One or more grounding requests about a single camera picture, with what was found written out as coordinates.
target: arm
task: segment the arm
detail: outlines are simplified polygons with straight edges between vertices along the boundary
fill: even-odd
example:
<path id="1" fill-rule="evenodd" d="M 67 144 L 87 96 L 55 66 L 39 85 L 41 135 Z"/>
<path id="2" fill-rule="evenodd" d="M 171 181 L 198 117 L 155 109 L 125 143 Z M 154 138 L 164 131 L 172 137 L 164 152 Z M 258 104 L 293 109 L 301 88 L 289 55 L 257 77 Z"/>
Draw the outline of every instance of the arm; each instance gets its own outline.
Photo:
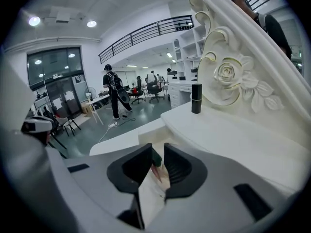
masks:
<path id="1" fill-rule="evenodd" d="M 265 21 L 268 35 L 274 40 L 275 43 L 277 43 L 277 45 L 287 55 L 287 57 L 291 59 L 292 50 L 288 45 L 287 39 L 281 28 L 281 25 L 271 15 L 267 15 Z"/>

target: white vr headset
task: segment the white vr headset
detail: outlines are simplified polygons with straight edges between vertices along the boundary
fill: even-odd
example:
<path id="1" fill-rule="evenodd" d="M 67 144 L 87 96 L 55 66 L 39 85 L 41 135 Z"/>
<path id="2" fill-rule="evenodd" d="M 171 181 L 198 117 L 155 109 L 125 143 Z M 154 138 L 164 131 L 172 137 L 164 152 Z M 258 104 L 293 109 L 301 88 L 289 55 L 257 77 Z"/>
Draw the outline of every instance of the white vr headset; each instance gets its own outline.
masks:
<path id="1" fill-rule="evenodd" d="M 40 133 L 52 130 L 53 120 L 45 116 L 35 116 L 24 121 L 22 131 L 25 133 Z"/>

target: glass wall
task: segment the glass wall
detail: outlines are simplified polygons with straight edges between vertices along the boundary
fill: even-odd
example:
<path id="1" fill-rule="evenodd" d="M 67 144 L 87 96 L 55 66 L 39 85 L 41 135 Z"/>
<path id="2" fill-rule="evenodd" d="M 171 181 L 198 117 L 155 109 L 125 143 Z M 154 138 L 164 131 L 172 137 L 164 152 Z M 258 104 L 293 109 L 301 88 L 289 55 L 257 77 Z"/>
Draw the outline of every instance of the glass wall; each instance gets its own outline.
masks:
<path id="1" fill-rule="evenodd" d="M 29 85 L 82 70 L 79 48 L 54 49 L 28 55 Z"/>

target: black cylinder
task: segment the black cylinder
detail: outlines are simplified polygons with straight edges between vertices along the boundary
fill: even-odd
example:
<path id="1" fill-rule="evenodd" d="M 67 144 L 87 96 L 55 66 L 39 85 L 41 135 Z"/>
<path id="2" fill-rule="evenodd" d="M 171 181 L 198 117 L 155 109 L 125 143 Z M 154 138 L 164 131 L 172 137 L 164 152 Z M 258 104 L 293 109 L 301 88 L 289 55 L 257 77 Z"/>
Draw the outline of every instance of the black cylinder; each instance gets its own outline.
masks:
<path id="1" fill-rule="evenodd" d="M 199 114 L 202 105 L 202 84 L 194 83 L 192 85 L 192 113 Z"/>

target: electric fan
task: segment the electric fan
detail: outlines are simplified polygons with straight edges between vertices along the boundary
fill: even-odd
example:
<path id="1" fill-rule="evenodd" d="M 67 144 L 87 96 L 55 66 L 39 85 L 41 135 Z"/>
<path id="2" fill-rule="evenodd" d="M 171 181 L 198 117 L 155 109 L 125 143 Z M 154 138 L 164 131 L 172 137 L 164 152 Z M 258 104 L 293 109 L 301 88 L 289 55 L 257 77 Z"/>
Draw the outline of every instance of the electric fan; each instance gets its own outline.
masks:
<path id="1" fill-rule="evenodd" d="M 86 95 L 87 99 L 93 100 L 96 97 L 96 90 L 93 87 L 88 87 L 84 91 L 84 94 Z"/>

